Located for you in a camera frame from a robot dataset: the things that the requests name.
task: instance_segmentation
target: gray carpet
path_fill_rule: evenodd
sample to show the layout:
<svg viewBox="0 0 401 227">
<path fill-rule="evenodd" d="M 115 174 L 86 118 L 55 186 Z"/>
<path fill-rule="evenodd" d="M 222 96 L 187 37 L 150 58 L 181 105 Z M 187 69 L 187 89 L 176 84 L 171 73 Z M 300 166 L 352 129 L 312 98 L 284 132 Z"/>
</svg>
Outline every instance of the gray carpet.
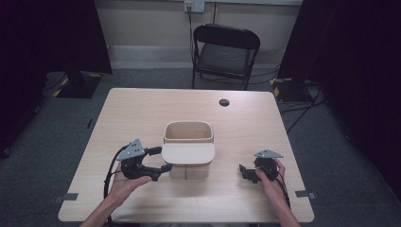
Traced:
<svg viewBox="0 0 401 227">
<path fill-rule="evenodd" d="M 253 77 L 249 90 L 271 91 L 263 82 L 273 76 Z M 62 73 L 49 75 L 46 86 L 60 77 Z M 196 88 L 241 90 L 232 82 L 236 81 L 197 79 Z M 0 160 L 0 226 L 77 226 L 58 220 L 61 204 L 54 199 L 67 192 L 110 89 L 189 89 L 190 85 L 191 69 L 119 69 L 101 80 L 91 99 L 45 93 L 39 113 L 10 147 L 11 156 Z M 316 95 L 317 87 L 310 91 Z M 278 105 L 281 111 L 306 106 Z M 302 112 L 282 113 L 287 129 Z M 346 127 L 326 103 L 309 110 L 288 134 L 305 187 L 317 195 L 311 201 L 315 219 L 303 226 L 401 226 L 399 201 L 346 136 Z"/>
</svg>

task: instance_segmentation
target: open box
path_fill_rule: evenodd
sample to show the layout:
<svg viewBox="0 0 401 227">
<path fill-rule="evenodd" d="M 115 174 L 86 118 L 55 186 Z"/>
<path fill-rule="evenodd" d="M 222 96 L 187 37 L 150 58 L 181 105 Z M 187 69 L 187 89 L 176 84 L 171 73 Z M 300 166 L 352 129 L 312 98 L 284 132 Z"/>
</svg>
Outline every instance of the open box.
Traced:
<svg viewBox="0 0 401 227">
<path fill-rule="evenodd" d="M 174 121 L 166 126 L 162 155 L 173 164 L 171 178 L 206 178 L 215 153 L 214 134 L 207 122 Z"/>
</svg>

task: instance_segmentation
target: human hand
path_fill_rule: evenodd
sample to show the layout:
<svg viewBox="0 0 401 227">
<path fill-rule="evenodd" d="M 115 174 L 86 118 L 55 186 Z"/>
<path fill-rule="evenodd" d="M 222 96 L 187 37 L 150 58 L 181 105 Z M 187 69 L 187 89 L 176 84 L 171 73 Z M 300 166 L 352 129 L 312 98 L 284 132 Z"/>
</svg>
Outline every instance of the human hand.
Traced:
<svg viewBox="0 0 401 227">
<path fill-rule="evenodd" d="M 113 202 L 117 206 L 120 206 L 133 190 L 148 182 L 151 182 L 150 176 L 144 176 L 135 180 L 126 178 L 121 172 L 121 163 L 119 163 L 114 173 L 113 185 L 108 197 L 113 199 Z"/>
<path fill-rule="evenodd" d="M 278 176 L 277 179 L 284 184 L 284 174 L 286 172 L 286 168 L 283 164 L 278 160 L 274 159 L 278 166 Z M 277 203 L 284 202 L 286 203 L 286 197 L 284 195 L 283 189 L 277 181 L 270 181 L 266 176 L 265 172 L 261 168 L 257 168 L 255 170 L 256 175 L 260 178 L 263 185 L 263 191 L 265 195 L 268 197 L 272 205 L 276 205 Z"/>
</svg>

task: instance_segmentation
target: baseboard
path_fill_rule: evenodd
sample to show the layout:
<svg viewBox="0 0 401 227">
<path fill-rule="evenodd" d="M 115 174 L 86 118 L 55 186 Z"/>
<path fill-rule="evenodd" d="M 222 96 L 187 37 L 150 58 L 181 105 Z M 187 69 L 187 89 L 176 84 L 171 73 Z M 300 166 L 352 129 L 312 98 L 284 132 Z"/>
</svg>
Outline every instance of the baseboard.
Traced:
<svg viewBox="0 0 401 227">
<path fill-rule="evenodd" d="M 122 68 L 191 68 L 187 46 L 110 45 L 109 58 L 113 69 Z M 254 68 L 274 68 L 280 64 L 285 50 L 260 50 Z"/>
</svg>

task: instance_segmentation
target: forearm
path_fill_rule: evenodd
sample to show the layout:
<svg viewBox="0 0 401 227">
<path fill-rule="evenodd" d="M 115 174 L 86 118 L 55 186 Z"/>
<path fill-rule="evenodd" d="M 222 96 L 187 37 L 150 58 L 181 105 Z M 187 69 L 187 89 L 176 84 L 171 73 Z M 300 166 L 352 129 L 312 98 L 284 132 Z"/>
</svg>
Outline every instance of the forearm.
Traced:
<svg viewBox="0 0 401 227">
<path fill-rule="evenodd" d="M 276 216 L 280 221 L 281 227 L 299 227 L 301 226 L 292 214 L 291 210 L 289 209 L 288 205 L 285 201 L 280 201 L 273 204 L 273 209 L 276 212 Z"/>
<path fill-rule="evenodd" d="M 103 226 L 110 214 L 118 207 L 117 202 L 111 197 L 107 197 L 92 212 L 92 214 L 80 225 L 80 227 Z"/>
</svg>

